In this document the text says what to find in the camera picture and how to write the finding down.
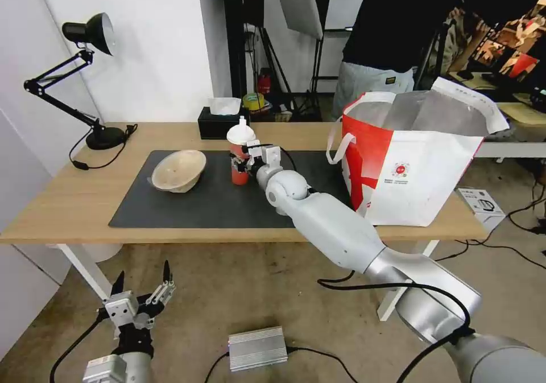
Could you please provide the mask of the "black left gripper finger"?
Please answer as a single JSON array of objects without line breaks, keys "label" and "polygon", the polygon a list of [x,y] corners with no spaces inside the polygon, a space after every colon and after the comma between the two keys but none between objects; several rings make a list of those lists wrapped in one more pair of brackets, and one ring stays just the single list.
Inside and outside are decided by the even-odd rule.
[{"label": "black left gripper finger", "polygon": [[164,261],[162,283],[155,291],[146,299],[144,304],[144,313],[150,318],[159,315],[164,309],[169,300],[172,298],[176,285],[173,280],[172,271],[169,261]]},{"label": "black left gripper finger", "polygon": [[105,311],[108,311],[108,309],[118,304],[119,300],[122,298],[122,293],[124,291],[124,282],[125,271],[122,270],[112,285],[110,296],[103,301],[103,307]]}]

